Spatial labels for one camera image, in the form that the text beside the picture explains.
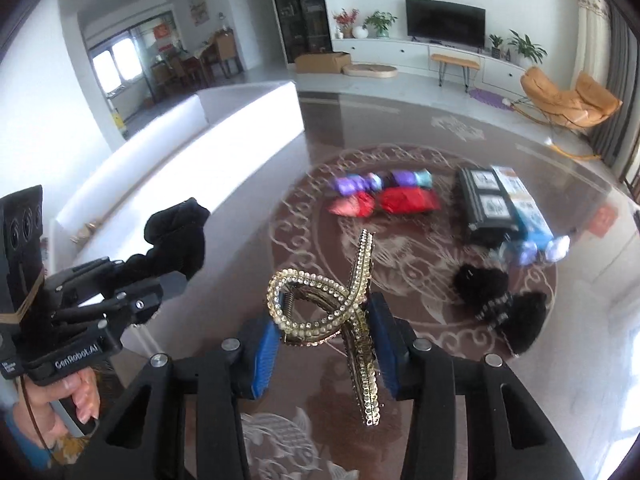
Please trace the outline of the person's left hand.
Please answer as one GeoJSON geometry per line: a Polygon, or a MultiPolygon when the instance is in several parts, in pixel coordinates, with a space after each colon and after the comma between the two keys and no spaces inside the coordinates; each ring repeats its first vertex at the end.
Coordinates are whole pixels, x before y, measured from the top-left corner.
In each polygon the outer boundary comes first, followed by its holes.
{"type": "Polygon", "coordinates": [[[99,417],[101,401],[98,383],[96,373],[90,367],[46,386],[37,386],[23,376],[17,391],[18,401],[12,408],[15,425],[40,448],[50,448],[59,438],[68,434],[65,422],[52,408],[54,401],[71,398],[76,417],[82,424],[99,417]]]}

